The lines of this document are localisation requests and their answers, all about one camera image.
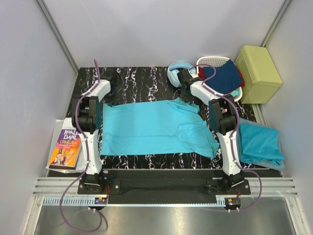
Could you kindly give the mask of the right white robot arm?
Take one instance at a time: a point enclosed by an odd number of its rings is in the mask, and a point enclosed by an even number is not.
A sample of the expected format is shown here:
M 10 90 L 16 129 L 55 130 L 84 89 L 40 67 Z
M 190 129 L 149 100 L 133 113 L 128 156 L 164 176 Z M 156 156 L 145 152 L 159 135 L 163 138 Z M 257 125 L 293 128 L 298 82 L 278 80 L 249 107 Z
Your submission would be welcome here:
M 242 167 L 237 147 L 239 113 L 232 95 L 223 95 L 209 86 L 205 81 L 191 75 L 188 69 L 179 69 L 178 80 L 182 94 L 189 94 L 200 99 L 209 108 L 209 126 L 216 133 L 223 157 L 224 176 L 212 188 L 233 194 L 244 183 Z

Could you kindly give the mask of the turquoise t-shirt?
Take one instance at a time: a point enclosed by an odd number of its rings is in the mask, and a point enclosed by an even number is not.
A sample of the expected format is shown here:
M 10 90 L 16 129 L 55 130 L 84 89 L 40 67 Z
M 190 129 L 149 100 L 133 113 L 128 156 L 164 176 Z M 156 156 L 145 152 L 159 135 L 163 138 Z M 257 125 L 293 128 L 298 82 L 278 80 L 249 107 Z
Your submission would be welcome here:
M 103 106 L 101 154 L 197 153 L 215 157 L 219 143 L 196 104 L 180 98 Z

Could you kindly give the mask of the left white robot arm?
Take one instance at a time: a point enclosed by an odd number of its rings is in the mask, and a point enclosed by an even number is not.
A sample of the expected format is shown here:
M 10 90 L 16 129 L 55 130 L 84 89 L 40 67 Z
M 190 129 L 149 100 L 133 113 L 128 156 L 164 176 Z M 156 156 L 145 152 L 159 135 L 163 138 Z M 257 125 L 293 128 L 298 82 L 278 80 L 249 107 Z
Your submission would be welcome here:
M 105 190 L 105 180 L 98 149 L 98 133 L 103 122 L 100 101 L 115 95 L 119 73 L 109 70 L 98 78 L 86 92 L 73 100 L 72 125 L 78 131 L 84 157 L 83 173 L 79 177 L 79 194 L 100 194 Z

